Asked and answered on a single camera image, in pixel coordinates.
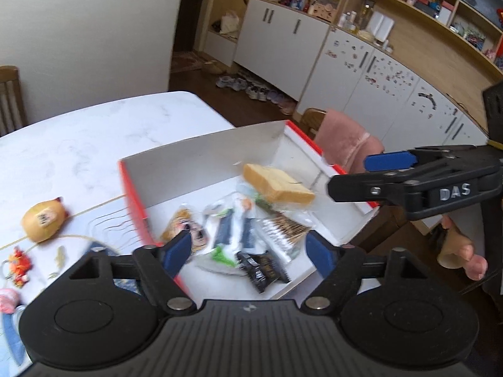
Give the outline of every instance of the das logo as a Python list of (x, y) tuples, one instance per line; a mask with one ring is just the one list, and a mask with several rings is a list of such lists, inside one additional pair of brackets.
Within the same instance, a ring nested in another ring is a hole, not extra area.
[(457, 185), (453, 186), (452, 190), (449, 188), (441, 188), (440, 201), (447, 201), (468, 194), (470, 194), (470, 184), (468, 183), (464, 183), (461, 185), (461, 191), (459, 190), (459, 187)]

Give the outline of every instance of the bread slice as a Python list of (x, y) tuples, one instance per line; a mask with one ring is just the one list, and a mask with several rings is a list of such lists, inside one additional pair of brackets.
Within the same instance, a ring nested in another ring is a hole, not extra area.
[(271, 203), (296, 202), (307, 205), (314, 200), (314, 193), (282, 170), (258, 164), (245, 164), (243, 177)]

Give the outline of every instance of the rug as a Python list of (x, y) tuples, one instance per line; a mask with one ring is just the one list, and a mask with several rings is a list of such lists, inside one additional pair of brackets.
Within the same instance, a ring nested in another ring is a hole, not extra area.
[(201, 69), (203, 62), (194, 52), (173, 52), (170, 73)]

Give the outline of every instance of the pink cloth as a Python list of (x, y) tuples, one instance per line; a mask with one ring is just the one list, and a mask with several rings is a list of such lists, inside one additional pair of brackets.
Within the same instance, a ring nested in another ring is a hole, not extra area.
[(338, 164), (348, 173), (364, 172), (365, 157), (384, 150), (377, 138), (370, 136), (357, 122), (336, 110), (327, 112), (314, 142), (323, 150), (328, 164)]
[(370, 136), (366, 141), (362, 143), (359, 149), (356, 151), (356, 156), (349, 170), (346, 170), (349, 174), (355, 173), (365, 173), (365, 167), (363, 162), (367, 156), (371, 154), (381, 154), (384, 152), (384, 146), (381, 141), (374, 136)]

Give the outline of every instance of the blue gripper pad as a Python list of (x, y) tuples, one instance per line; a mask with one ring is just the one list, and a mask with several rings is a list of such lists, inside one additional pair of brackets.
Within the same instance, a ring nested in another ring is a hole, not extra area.
[(367, 156), (363, 162), (367, 171), (402, 170), (417, 163), (417, 158), (409, 152), (394, 152)]
[(164, 257), (161, 256), (163, 268), (171, 278), (174, 278), (190, 257), (192, 251), (192, 237), (190, 232), (180, 232), (161, 249), (164, 254)]
[(340, 256), (339, 248), (330, 244), (315, 230), (307, 233), (306, 253), (323, 279), (335, 269)]

